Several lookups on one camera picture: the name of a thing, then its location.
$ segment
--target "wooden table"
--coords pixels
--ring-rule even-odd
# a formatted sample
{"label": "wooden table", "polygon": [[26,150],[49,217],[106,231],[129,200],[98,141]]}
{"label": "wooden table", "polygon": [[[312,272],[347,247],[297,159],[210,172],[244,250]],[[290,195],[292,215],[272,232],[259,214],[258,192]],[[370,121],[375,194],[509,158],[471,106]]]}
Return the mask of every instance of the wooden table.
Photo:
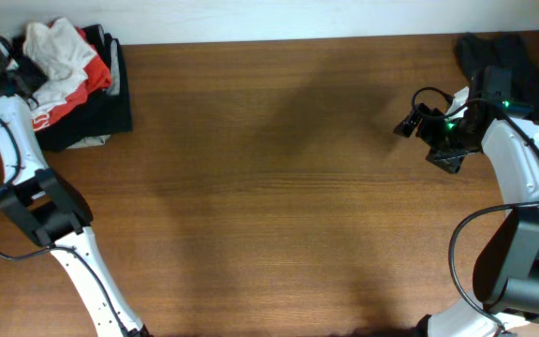
{"label": "wooden table", "polygon": [[[457,37],[125,47],[135,131],[46,157],[90,202],[101,253],[155,336],[412,326],[459,298],[453,227],[501,201],[484,156],[447,175],[422,141],[392,134],[416,89],[467,84]],[[539,66],[539,33],[524,37]],[[466,286],[502,219],[463,233]],[[1,214],[0,248],[34,249]],[[94,334],[53,258],[0,259],[0,336]]]}

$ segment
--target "black cloth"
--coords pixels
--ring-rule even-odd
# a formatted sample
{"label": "black cloth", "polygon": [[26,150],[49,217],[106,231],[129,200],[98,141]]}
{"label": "black cloth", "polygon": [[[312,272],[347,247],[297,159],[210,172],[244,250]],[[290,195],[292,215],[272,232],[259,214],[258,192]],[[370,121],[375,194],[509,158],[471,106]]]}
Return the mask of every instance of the black cloth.
{"label": "black cloth", "polygon": [[89,95],[86,103],[77,106],[57,123],[36,132],[36,139],[41,149],[60,152],[85,137],[110,135],[132,131],[128,78],[122,53],[122,46],[110,34],[103,40],[100,26],[82,28],[87,41],[98,51],[106,66],[111,67],[111,44],[117,44],[117,60],[120,70],[120,93],[108,95],[106,90],[97,90]]}
{"label": "black cloth", "polygon": [[539,122],[539,70],[530,60],[517,34],[484,40],[468,34],[455,46],[455,56],[468,80],[486,66],[500,66],[513,71],[511,95],[516,101],[532,104],[530,118]]}

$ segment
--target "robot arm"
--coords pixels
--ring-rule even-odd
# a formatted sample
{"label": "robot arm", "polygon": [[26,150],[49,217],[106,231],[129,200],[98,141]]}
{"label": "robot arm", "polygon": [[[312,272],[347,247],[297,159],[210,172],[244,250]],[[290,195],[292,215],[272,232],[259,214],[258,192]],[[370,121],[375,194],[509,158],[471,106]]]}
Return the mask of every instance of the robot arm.
{"label": "robot arm", "polygon": [[[510,71],[489,67],[473,78],[471,90],[449,97],[453,102],[447,115],[420,105],[395,129],[410,137],[417,128],[416,135],[430,146],[427,160],[448,173],[459,172],[468,154],[483,152],[492,163],[509,207],[499,208],[507,210],[507,217],[477,259],[469,298],[481,302],[479,308],[506,330],[539,323],[539,125],[527,119],[528,106],[510,100],[510,80]],[[465,104],[466,110],[452,115],[459,111],[455,103],[475,98],[479,105]],[[506,115],[497,118],[500,113]],[[466,300],[430,317],[420,329],[428,337],[500,333],[497,322]]]}
{"label": "robot arm", "polygon": [[[5,49],[0,48],[0,52],[7,57]],[[0,65],[4,61],[0,56]],[[0,154],[7,183],[0,190],[0,209],[31,241],[48,247],[60,262],[91,315],[97,334],[150,336],[99,254],[86,201],[48,168],[36,142],[28,105],[5,76],[0,76]],[[32,207],[40,198],[49,201]]]}

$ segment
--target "white wall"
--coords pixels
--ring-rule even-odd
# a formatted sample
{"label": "white wall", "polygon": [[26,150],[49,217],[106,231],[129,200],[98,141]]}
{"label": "white wall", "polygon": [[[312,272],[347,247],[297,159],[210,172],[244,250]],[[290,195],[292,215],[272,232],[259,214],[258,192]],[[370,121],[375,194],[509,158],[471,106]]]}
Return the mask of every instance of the white wall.
{"label": "white wall", "polygon": [[0,0],[0,34],[67,16],[124,44],[539,29],[539,0]]}

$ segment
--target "pile of clothes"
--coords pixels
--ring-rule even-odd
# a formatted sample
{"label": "pile of clothes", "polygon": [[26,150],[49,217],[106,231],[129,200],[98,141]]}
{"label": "pile of clothes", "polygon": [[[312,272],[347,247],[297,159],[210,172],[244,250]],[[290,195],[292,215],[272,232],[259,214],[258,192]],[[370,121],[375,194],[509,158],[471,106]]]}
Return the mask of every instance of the pile of clothes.
{"label": "pile of clothes", "polygon": [[47,78],[28,100],[41,149],[103,145],[132,130],[122,48],[101,25],[31,22],[13,39],[12,56],[30,59]]}

